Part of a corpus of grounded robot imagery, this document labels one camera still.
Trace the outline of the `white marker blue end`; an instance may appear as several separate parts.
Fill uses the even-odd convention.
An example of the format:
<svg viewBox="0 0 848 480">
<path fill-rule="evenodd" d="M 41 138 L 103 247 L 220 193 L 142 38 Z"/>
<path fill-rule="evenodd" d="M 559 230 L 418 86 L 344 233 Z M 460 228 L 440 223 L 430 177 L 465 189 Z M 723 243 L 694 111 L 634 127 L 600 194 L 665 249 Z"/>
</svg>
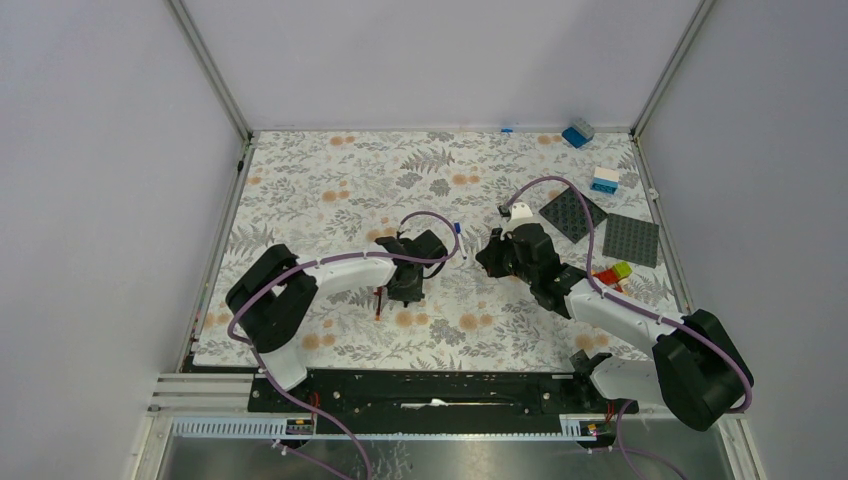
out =
<svg viewBox="0 0 848 480">
<path fill-rule="evenodd" d="M 453 226 L 454 226 L 455 234 L 457 236 L 457 243 L 458 243 L 458 246 L 459 246 L 458 248 L 459 248 L 461 257 L 462 257 L 463 260 L 467 260 L 468 259 L 468 253 L 467 253 L 467 250 L 465 248 L 464 239 L 462 237 L 461 224 L 459 222 L 454 222 Z"/>
</svg>

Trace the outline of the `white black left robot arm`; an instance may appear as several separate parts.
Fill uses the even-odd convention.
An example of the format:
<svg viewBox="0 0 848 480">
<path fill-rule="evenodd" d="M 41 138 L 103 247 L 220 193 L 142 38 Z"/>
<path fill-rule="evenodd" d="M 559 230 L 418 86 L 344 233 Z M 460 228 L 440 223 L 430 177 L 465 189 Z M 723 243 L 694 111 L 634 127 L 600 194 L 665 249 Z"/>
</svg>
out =
<svg viewBox="0 0 848 480">
<path fill-rule="evenodd" d="M 233 314 L 228 333 L 247 343 L 275 382 L 272 398 L 288 411 L 309 401 L 307 367 L 294 337 L 317 299 L 349 290 L 383 287 L 408 305 L 424 298 L 424 270 L 450 258 L 430 230 L 415 238 L 380 237 L 362 252 L 299 260 L 286 245 L 271 246 L 225 297 Z"/>
</svg>

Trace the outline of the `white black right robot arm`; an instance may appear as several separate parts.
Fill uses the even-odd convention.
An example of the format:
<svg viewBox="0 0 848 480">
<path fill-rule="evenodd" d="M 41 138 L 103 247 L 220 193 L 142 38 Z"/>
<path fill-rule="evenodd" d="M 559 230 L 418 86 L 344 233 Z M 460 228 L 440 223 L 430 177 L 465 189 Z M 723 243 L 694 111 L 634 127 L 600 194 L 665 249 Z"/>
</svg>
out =
<svg viewBox="0 0 848 480">
<path fill-rule="evenodd" d="M 751 405 L 753 375 L 714 314 L 658 313 L 619 294 L 562 262 L 537 223 L 510 232 L 494 229 L 475 259 L 492 278 L 522 280 L 543 309 L 600 328 L 645 354 L 643 360 L 596 357 L 589 375 L 573 386 L 583 410 L 634 400 L 662 406 L 684 425 L 705 431 Z"/>
</svg>

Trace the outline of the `orange red pen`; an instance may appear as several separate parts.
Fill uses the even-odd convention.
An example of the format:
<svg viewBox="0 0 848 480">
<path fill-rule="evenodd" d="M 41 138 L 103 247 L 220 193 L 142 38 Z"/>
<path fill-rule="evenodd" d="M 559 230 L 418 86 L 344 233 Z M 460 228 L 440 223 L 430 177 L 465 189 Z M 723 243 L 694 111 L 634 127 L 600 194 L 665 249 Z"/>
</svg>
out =
<svg viewBox="0 0 848 480">
<path fill-rule="evenodd" d="M 375 297 L 376 297 L 375 320 L 376 320 L 377 322 L 379 322 L 379 321 L 381 320 L 381 314 L 382 314 L 383 288 L 382 288 L 382 287 L 378 287 L 378 288 L 375 290 L 374 295 L 375 295 Z"/>
</svg>

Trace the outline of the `colourful lego brick pile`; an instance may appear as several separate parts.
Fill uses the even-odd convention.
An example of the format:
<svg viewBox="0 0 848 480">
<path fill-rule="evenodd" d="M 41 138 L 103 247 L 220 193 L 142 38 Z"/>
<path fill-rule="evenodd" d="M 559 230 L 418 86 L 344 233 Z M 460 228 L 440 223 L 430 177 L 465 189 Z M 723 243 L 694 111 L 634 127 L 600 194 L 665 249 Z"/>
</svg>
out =
<svg viewBox="0 0 848 480">
<path fill-rule="evenodd" d="M 592 271 L 592 276 L 603 285 L 625 295 L 629 294 L 630 277 L 632 274 L 632 267 L 625 261 L 612 264 L 602 271 Z"/>
</svg>

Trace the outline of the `grey lego baseplate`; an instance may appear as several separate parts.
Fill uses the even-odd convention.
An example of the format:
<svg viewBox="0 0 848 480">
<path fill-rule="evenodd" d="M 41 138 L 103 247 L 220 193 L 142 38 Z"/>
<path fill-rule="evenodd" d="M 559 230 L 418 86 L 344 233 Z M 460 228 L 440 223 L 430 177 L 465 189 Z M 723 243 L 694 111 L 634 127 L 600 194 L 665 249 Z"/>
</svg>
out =
<svg viewBox="0 0 848 480">
<path fill-rule="evenodd" d="M 658 263 L 660 227 L 631 217 L 610 213 L 605 221 L 602 254 L 648 268 Z"/>
</svg>

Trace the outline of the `white blue lego brick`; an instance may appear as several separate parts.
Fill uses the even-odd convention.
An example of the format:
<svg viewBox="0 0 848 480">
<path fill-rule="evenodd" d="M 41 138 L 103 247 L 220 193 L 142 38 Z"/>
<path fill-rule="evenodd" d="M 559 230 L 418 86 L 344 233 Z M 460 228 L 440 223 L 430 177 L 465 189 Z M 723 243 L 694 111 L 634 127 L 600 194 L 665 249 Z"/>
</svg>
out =
<svg viewBox="0 0 848 480">
<path fill-rule="evenodd" d="M 593 172 L 590 189 L 593 191 L 615 194 L 620 184 L 620 172 L 618 170 L 596 167 Z"/>
</svg>

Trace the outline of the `floral table mat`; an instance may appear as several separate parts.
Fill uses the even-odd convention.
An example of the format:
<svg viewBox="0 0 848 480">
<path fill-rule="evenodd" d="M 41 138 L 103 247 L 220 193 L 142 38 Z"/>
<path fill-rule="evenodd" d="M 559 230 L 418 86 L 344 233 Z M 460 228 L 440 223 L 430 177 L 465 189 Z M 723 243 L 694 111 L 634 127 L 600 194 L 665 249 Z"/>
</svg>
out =
<svg viewBox="0 0 848 480">
<path fill-rule="evenodd" d="M 591 192 L 596 167 L 620 172 L 617 193 Z M 475 254 L 512 196 L 539 209 L 574 184 L 607 213 L 651 219 L 630 137 L 599 133 L 574 148 L 553 133 L 270 132 L 259 135 L 215 284 L 203 308 L 193 363 L 252 367 L 227 333 L 227 292 L 270 246 L 302 259 L 361 250 L 378 237 L 433 231 L 451 245 L 459 222 L 468 259 L 455 256 L 424 284 L 422 301 L 382 299 L 371 288 L 316 301 L 295 337 L 311 367 L 566 371 L 572 354 L 640 352 L 611 334 L 540 308 L 514 278 L 491 279 Z"/>
</svg>

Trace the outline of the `blue grey lego brick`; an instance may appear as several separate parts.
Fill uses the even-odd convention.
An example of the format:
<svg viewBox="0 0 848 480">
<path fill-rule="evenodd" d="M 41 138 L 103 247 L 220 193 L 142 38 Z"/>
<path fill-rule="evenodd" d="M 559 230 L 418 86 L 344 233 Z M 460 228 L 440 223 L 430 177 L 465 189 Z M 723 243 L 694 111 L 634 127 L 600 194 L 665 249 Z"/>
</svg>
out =
<svg viewBox="0 0 848 480">
<path fill-rule="evenodd" d="M 562 132 L 562 137 L 572 147 L 579 149 L 589 143 L 595 133 L 596 130 L 591 124 L 583 118 L 577 118 Z"/>
</svg>

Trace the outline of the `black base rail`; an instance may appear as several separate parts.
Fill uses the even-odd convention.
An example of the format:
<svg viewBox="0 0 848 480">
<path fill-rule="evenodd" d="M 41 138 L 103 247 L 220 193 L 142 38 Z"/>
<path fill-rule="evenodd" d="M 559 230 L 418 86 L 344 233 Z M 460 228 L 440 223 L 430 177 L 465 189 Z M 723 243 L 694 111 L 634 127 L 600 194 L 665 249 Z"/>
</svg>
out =
<svg viewBox="0 0 848 480">
<path fill-rule="evenodd" d="M 280 394 L 253 380 L 251 413 L 298 413 L 312 408 L 355 434 L 558 434 L 563 415 L 606 420 L 636 403 L 608 400 L 580 373 L 484 373 L 311 369 Z"/>
</svg>

